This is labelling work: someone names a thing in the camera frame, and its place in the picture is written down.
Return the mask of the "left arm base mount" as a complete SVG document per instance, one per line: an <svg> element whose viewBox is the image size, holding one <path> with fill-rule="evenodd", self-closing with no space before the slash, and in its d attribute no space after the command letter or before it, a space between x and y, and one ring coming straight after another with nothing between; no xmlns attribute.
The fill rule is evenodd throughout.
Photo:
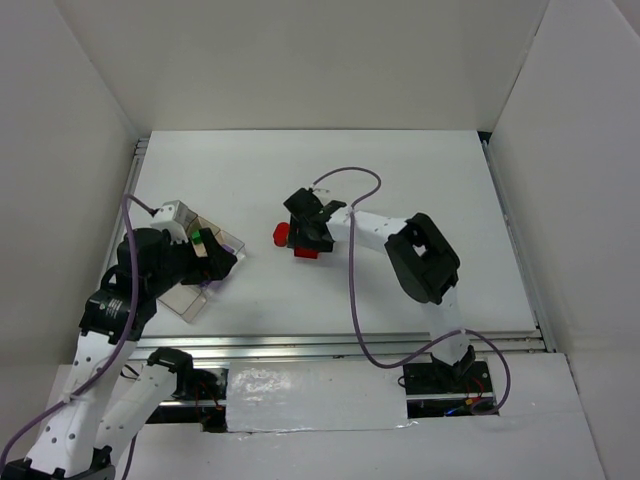
<svg viewBox="0 0 640 480"><path fill-rule="evenodd" d="M149 425L190 425L205 433L227 431L227 368L195 369L190 390L162 402Z"/></svg>

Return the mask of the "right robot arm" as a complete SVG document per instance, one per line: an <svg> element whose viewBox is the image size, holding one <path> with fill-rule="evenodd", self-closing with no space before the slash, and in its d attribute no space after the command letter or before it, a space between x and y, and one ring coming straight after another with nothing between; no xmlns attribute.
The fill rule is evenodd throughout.
<svg viewBox="0 0 640 480"><path fill-rule="evenodd" d="M408 219L359 211L344 202L321 201L314 191L301 188L284 206L290 214L277 225L274 244L291 249L296 257L315 259L338 243L349 247L350 304L355 304L355 248L388 258L403 292L421 305L434 345L431 357L438 373L459 382L475 361L474 349L463 332L457 298L460 259L450 243L424 213Z"/></svg>

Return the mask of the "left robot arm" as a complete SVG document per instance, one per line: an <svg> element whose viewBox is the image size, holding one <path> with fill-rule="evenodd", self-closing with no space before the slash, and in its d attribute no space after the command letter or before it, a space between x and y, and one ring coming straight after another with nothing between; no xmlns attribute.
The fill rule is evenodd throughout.
<svg viewBox="0 0 640 480"><path fill-rule="evenodd" d="M183 394L193 381L193 358L160 347L117 401L119 375L135 350L159 299L176 286L224 280L245 246L227 232L201 228L184 241L167 229L138 228L117 249L117 261L85 304L76 354L44 429L17 460L1 455L4 479L113 479L126 449L159 404Z"/></svg>

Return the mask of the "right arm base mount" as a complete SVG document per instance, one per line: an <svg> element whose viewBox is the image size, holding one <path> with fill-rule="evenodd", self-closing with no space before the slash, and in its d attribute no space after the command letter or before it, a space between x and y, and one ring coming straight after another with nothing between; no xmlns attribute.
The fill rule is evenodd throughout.
<svg viewBox="0 0 640 480"><path fill-rule="evenodd" d="M459 381L434 363L411 363L397 380L409 419L473 416L497 404L486 361L475 361Z"/></svg>

